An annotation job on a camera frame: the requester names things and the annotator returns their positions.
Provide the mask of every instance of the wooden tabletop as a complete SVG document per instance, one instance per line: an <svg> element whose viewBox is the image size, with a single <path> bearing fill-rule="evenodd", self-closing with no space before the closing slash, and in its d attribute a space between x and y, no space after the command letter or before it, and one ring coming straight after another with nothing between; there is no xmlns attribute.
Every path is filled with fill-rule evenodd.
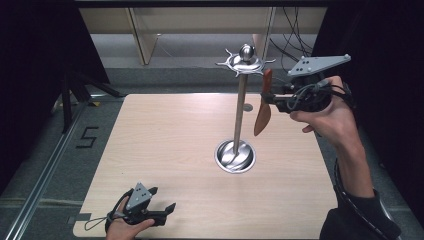
<svg viewBox="0 0 424 240"><path fill-rule="evenodd" d="M143 238L318 239L336 198L313 134L272 106L257 137L253 126L260 95L247 94L241 139L256 152L243 174L220 169L214 153L233 139L236 94L145 94L126 97L81 214L104 217L122 194L141 181L158 187L149 210L176 202L165 226ZM105 236L77 221L78 237Z"/></svg>

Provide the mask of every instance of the tripod leg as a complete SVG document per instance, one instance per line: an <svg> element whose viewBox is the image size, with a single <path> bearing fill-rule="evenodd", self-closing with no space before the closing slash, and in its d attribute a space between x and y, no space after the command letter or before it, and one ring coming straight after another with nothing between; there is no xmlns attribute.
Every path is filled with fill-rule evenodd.
<svg viewBox="0 0 424 240"><path fill-rule="evenodd" d="M106 93L108 93L108 94L110 94L110 95L112 95L114 97L125 97L125 96L127 96L127 94L122 94L122 93L120 93L120 92L118 92L118 91L116 91L116 90L114 90L114 89L112 89L112 88L104 85L103 83L99 83L99 82L91 79L90 77L88 77L88 76L86 76L86 75L84 75L82 73L74 72L74 74L78 78L80 78L81 80L83 80L85 83L91 84L91 85L95 86L96 88L98 88L98 89L100 89L100 90L102 90L102 91L104 91L104 92L106 92Z"/></svg>
<svg viewBox="0 0 424 240"><path fill-rule="evenodd" d="M69 94L68 76L65 74L62 79L62 104L64 126L62 132L65 133L72 122L71 96Z"/></svg>

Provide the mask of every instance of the black stand leg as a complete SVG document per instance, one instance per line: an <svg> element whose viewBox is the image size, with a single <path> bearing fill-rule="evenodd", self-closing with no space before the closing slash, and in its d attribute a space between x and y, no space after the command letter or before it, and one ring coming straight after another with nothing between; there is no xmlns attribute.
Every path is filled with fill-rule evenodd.
<svg viewBox="0 0 424 240"><path fill-rule="evenodd" d="M90 100L91 95L87 91L85 84L93 85L94 87L116 98L125 97L127 95L122 94L102 83L99 83L84 74L74 71L67 72L62 80L62 102L64 116L63 133L68 131L72 123L71 96L69 91L72 91L79 102L87 102Z"/></svg>
<svg viewBox="0 0 424 240"><path fill-rule="evenodd" d="M68 76L65 76L62 79L62 104L63 104L63 121L64 126L62 133L65 133L72 122L72 109L71 109L71 95L69 94L69 82Z"/></svg>

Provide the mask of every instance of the metal ball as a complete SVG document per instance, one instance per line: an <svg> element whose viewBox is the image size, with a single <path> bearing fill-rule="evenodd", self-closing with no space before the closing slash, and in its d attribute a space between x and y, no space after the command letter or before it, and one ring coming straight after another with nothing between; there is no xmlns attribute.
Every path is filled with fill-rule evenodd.
<svg viewBox="0 0 424 240"><path fill-rule="evenodd" d="M240 58L245 62L250 61L254 54L255 48L248 44L244 44L239 51Z"/></svg>

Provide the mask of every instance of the spiked metal ornament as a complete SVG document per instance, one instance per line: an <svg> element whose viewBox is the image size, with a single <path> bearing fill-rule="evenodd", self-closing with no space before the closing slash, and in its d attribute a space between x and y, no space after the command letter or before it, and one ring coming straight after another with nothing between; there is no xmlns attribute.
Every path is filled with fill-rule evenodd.
<svg viewBox="0 0 424 240"><path fill-rule="evenodd" d="M257 73L260 75L263 75L262 70L265 67L266 63L272 63L275 61L263 61L262 59L258 58L254 55L255 48L244 44L239 54L233 54L228 49L225 49L225 51L230 55L227 58L227 61L224 63L216 63L216 65L220 66L227 66L229 69L236 72L236 77L239 76L239 74L253 74Z"/></svg>

